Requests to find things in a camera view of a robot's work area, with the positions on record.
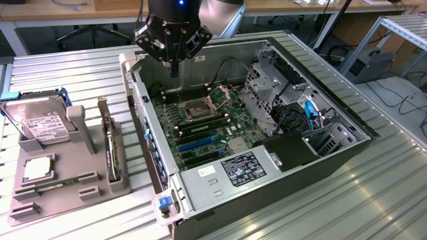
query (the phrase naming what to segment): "hard disk drive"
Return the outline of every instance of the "hard disk drive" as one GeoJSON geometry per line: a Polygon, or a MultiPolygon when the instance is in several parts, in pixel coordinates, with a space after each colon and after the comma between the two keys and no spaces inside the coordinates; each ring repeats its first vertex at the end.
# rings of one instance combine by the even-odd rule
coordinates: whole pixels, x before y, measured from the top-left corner
{"type": "Polygon", "coordinates": [[[64,88],[43,92],[4,92],[0,98],[2,115],[8,118],[24,140],[42,144],[67,141],[76,126],[67,120],[71,106],[64,88]]]}

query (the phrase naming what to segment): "motherboard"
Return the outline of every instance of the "motherboard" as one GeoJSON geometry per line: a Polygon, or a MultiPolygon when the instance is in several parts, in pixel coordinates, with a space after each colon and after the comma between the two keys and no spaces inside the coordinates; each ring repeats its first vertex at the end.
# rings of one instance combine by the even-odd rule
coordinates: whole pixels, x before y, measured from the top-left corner
{"type": "Polygon", "coordinates": [[[182,171],[249,150],[266,138],[230,84],[162,92],[152,99],[169,146],[182,171]]]}

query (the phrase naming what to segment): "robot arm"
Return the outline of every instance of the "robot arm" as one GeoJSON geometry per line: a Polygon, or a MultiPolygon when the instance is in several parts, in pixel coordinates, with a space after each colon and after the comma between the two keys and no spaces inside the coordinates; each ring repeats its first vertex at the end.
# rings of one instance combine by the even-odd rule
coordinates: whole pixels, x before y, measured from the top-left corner
{"type": "Polygon", "coordinates": [[[171,78],[179,77],[179,63],[197,55],[214,34],[235,35],[243,1],[148,0],[147,24],[135,33],[135,42],[169,67],[171,78]]]}

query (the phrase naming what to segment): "power supply label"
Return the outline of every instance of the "power supply label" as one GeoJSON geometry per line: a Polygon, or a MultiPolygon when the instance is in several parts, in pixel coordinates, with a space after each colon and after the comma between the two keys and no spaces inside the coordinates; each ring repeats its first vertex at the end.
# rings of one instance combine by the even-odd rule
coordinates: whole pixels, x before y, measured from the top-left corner
{"type": "Polygon", "coordinates": [[[239,187],[267,175],[263,166],[251,151],[222,161],[221,164],[227,172],[231,184],[235,187],[239,187]]]}

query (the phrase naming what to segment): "slotted aluminum surface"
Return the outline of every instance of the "slotted aluminum surface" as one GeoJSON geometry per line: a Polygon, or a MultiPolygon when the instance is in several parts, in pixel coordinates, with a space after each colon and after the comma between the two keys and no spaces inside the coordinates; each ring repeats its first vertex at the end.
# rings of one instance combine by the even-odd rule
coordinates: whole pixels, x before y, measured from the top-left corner
{"type": "MultiPolygon", "coordinates": [[[[366,100],[297,37],[277,31],[245,34],[237,38],[269,36],[278,39],[382,137],[331,177],[202,239],[426,238],[426,153],[411,141],[406,130],[399,128],[399,123],[387,119],[386,113],[373,107],[374,103],[366,100]]],[[[88,125],[98,124],[96,97],[124,96],[118,55],[134,50],[138,50],[135,46],[127,46],[16,58],[11,90],[32,90],[62,84],[70,90],[74,104],[83,104],[88,109],[88,125]]],[[[7,225],[7,211],[19,150],[18,132],[8,124],[0,128],[2,239],[18,240],[30,236],[31,239],[171,238],[169,229],[157,223],[151,206],[154,189],[124,101],[124,98],[115,98],[110,111],[124,125],[132,193],[14,228],[7,225]]]]}
{"type": "Polygon", "coordinates": [[[427,51],[427,17],[423,15],[385,16],[381,24],[427,51]]]}

